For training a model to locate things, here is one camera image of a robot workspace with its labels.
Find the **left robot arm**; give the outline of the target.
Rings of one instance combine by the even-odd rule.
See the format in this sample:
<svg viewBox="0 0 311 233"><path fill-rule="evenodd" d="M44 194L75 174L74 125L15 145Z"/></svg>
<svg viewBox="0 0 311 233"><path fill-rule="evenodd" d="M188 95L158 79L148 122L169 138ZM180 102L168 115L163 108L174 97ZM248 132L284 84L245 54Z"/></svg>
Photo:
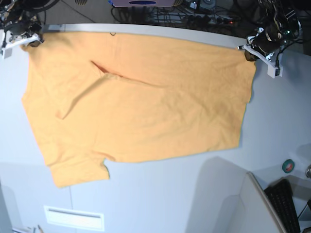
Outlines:
<svg viewBox="0 0 311 233"><path fill-rule="evenodd" d="M301 34L301 24L290 0L260 0L259 6L264 16L257 32L248 36L250 48L267 60L278 51L283 51L298 40Z"/></svg>

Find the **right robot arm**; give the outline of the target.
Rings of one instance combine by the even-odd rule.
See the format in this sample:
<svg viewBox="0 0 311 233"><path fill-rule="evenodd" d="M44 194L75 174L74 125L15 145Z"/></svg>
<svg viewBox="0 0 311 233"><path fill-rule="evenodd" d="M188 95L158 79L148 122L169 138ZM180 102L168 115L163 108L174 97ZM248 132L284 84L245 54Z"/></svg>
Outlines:
<svg viewBox="0 0 311 233"><path fill-rule="evenodd" d="M54 7L57 0L2 0L0 2L0 29L3 39L0 50L14 46L30 45L37 47L44 42L39 13L46 13Z"/></svg>

